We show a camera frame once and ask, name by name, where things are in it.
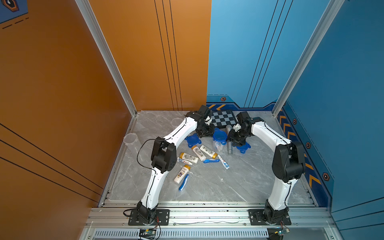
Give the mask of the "clear plastic container back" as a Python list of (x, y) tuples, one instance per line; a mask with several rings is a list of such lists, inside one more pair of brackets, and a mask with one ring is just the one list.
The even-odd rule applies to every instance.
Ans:
[(176, 129), (180, 124), (183, 123), (183, 121), (184, 121), (184, 119), (182, 119), (182, 118), (172, 119), (171, 124), (172, 124), (173, 129)]

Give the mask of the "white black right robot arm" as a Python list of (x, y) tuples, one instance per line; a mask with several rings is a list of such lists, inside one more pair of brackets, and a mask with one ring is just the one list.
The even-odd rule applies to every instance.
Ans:
[(263, 212), (264, 221), (270, 225), (288, 218), (288, 200), (292, 190), (305, 173), (304, 147), (278, 134), (261, 118), (249, 118), (234, 126), (228, 139), (233, 146), (243, 147), (246, 139), (256, 136), (274, 152), (272, 171), (275, 182), (272, 193), (266, 200)]

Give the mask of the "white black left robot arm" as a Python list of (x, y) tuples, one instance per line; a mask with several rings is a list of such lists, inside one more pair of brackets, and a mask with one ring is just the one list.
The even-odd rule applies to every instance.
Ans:
[(192, 132), (196, 132), (200, 137), (212, 136), (214, 125), (211, 114), (202, 114), (197, 111), (188, 112), (182, 123), (171, 133), (165, 137), (154, 139), (151, 153), (151, 177), (145, 194), (136, 208), (139, 219), (145, 225), (157, 221), (156, 210), (164, 181), (177, 163), (177, 148)]

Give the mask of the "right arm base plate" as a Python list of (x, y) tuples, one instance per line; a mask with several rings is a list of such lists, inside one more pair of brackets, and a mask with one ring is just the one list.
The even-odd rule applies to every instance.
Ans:
[(270, 210), (270, 209), (250, 209), (248, 210), (249, 218), (252, 226), (256, 225), (280, 225), (290, 226), (291, 218), (287, 210)]

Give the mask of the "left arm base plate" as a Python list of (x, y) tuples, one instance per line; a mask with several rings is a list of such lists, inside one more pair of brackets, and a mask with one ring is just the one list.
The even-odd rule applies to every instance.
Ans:
[(132, 210), (129, 216), (129, 226), (167, 226), (170, 219), (170, 210), (156, 210), (149, 215), (141, 214), (138, 210)]

